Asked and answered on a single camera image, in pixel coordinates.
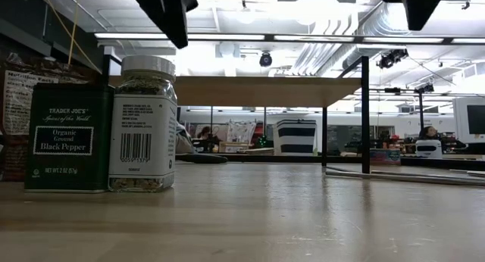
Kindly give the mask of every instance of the security camera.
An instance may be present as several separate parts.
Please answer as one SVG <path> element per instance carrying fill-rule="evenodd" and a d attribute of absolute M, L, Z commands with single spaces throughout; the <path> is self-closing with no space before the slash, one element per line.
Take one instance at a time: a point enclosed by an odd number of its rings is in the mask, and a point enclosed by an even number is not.
<path fill-rule="evenodd" d="M 259 65 L 261 65 L 261 67 L 269 67 L 272 63 L 273 58 L 271 58 L 270 52 L 263 52 L 259 59 Z"/>

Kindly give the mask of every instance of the table surface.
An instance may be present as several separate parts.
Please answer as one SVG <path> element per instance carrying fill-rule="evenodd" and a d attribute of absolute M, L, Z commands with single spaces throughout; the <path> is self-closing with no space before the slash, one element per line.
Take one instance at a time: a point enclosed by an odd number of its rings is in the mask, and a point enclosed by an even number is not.
<path fill-rule="evenodd" d="M 178 164 L 157 194 L 0 183 L 2 261 L 484 261 L 485 189 Z"/>

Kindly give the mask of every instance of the black and white striped container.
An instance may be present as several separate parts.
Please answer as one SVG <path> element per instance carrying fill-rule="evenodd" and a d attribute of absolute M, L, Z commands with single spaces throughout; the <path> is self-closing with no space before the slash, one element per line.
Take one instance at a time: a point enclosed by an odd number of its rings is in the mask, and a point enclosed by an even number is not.
<path fill-rule="evenodd" d="M 283 156 L 312 156 L 315 120 L 281 120 L 275 126 L 274 147 Z"/>

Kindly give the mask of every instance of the white wall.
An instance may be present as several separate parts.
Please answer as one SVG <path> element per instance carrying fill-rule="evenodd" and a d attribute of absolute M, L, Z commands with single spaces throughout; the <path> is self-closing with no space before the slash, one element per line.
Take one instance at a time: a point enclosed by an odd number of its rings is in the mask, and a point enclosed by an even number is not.
<path fill-rule="evenodd" d="M 232 119 L 233 121 L 247 121 L 260 120 L 263 121 L 263 113 L 229 113 L 229 112 L 214 112 L 213 123 L 226 123 Z M 321 150 L 321 114 L 269 114 L 267 115 L 267 124 L 274 124 L 284 119 L 306 119 L 316 120 L 318 127 L 318 149 Z M 211 113 L 209 112 L 187 112 L 186 108 L 182 107 L 180 120 L 190 123 L 210 123 Z M 357 114 L 329 114 L 328 125 L 361 125 L 361 116 Z M 403 115 L 403 116 L 389 116 L 389 115 L 371 115 L 372 126 L 394 126 L 396 135 L 401 138 L 405 134 L 418 134 L 420 131 L 419 115 Z M 451 115 L 440 116 L 424 116 L 425 126 L 434 126 L 438 132 L 455 132 L 455 120 Z"/>

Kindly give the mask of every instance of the white label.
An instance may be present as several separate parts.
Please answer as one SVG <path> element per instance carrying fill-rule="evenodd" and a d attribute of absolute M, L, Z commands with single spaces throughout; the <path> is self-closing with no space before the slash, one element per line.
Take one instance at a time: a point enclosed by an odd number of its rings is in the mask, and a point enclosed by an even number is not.
<path fill-rule="evenodd" d="M 5 71 L 3 124 L 8 135 L 29 135 L 32 91 L 37 83 L 58 83 L 54 77 Z"/>
<path fill-rule="evenodd" d="M 109 174 L 162 178 L 175 164 L 177 106 L 160 95 L 116 95 Z"/>

